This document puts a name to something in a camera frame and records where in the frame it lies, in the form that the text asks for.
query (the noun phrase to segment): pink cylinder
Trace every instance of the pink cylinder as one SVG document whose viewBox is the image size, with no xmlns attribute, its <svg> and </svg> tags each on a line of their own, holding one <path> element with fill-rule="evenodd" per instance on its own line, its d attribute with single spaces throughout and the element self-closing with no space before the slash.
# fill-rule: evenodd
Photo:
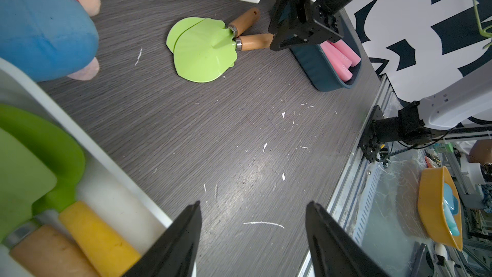
<svg viewBox="0 0 492 277">
<path fill-rule="evenodd" d="M 348 80 L 350 80 L 352 78 L 352 73 L 348 70 L 348 68 L 343 63 L 341 63 L 339 57 L 336 56 L 334 53 L 330 52 L 330 50 L 328 49 L 325 50 L 323 46 L 321 47 L 321 49 L 325 53 L 325 56 L 328 59 L 328 61 L 333 66 L 333 69 L 335 70 L 335 73 L 338 75 L 338 77 L 340 77 L 340 79 L 343 82 L 347 82 Z"/>
<path fill-rule="evenodd" d="M 338 58 L 339 61 L 346 67 L 352 65 L 352 61 L 350 61 L 349 58 L 347 58 L 344 54 L 342 54 L 339 50 L 337 50 L 335 46 L 328 43 L 328 41 L 324 41 L 323 43 L 320 44 L 320 46 L 324 52 L 332 52 L 333 55 L 335 55 L 336 58 Z"/>
<path fill-rule="evenodd" d="M 336 43 L 331 43 L 330 45 L 333 45 L 337 50 L 339 50 L 341 53 L 343 53 L 347 58 L 352 61 L 352 65 L 350 66 L 356 66 L 359 64 L 361 61 L 361 58 L 358 54 L 356 54 L 353 49 L 350 48 L 350 46 L 347 45 L 343 40 L 339 40 Z"/>
</svg>

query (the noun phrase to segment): wooden handle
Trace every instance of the wooden handle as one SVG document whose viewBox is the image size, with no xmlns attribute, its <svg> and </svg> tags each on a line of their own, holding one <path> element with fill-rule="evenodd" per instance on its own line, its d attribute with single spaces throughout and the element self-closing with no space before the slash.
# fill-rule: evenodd
<svg viewBox="0 0 492 277">
<path fill-rule="evenodd" d="M 77 201 L 58 216 L 101 277 L 120 277 L 139 253 L 90 207 Z"/>
<path fill-rule="evenodd" d="M 10 250 L 36 277 L 99 277 L 82 250 L 50 225 L 43 225 Z"/>
<path fill-rule="evenodd" d="M 273 39 L 273 34 L 264 33 L 238 37 L 236 40 L 241 40 L 241 51 L 252 51 L 270 47 Z"/>
<path fill-rule="evenodd" d="M 251 8 L 243 15 L 239 16 L 237 19 L 233 20 L 228 27 L 234 32 L 234 37 L 237 38 L 247 28 L 253 26 L 255 22 L 260 19 L 260 10 L 258 8 Z"/>
</svg>

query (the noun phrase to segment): gray wooden table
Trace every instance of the gray wooden table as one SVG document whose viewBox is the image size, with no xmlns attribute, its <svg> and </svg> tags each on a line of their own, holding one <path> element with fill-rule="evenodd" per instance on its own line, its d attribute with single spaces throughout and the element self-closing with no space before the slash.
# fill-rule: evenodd
<svg viewBox="0 0 492 277">
<path fill-rule="evenodd" d="M 267 32 L 273 2 L 261 1 L 247 33 Z M 328 203 L 379 85 L 364 55 L 353 89 L 319 92 L 288 50 L 239 53 L 211 83 L 176 74 L 165 46 L 174 23 L 229 22 L 251 6 L 102 0 L 99 75 L 41 83 L 172 219 L 201 201 L 199 276 L 297 274 L 308 250 L 305 206 Z M 252 221 L 284 228 L 243 224 Z"/>
</svg>

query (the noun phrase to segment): patterned poster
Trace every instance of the patterned poster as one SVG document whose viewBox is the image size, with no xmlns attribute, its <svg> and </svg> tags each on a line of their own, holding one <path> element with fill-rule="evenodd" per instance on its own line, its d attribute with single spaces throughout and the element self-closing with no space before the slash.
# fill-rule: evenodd
<svg viewBox="0 0 492 277">
<path fill-rule="evenodd" d="M 482 27 L 491 25 L 492 0 L 477 7 Z M 375 71 L 403 101 L 435 94 L 492 60 L 472 0 L 354 0 L 345 9 Z M 492 111 L 474 117 L 492 123 Z"/>
</svg>

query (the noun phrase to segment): orange wooden handle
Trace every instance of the orange wooden handle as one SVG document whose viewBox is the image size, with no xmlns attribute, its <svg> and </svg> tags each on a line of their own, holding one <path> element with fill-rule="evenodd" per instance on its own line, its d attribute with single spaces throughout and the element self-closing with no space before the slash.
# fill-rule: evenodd
<svg viewBox="0 0 492 277">
<path fill-rule="evenodd" d="M 251 8 L 246 11 L 246 13 L 233 20 L 229 24 L 229 27 L 233 28 L 232 31 L 234 32 L 234 37 L 237 38 L 238 36 L 243 34 L 243 32 L 245 32 L 247 28 L 253 26 L 253 24 L 259 19 L 260 10 L 258 10 L 258 8 Z"/>
<path fill-rule="evenodd" d="M 272 40 L 274 39 L 274 35 L 270 33 L 264 34 L 253 34 L 250 36 L 243 36 L 237 38 L 237 40 L 241 40 L 241 50 L 242 51 L 252 51 L 252 50 L 260 50 L 262 48 L 270 47 Z"/>
<path fill-rule="evenodd" d="M 10 250 L 36 277 L 99 277 L 80 248 L 50 225 L 43 225 Z"/>
</svg>

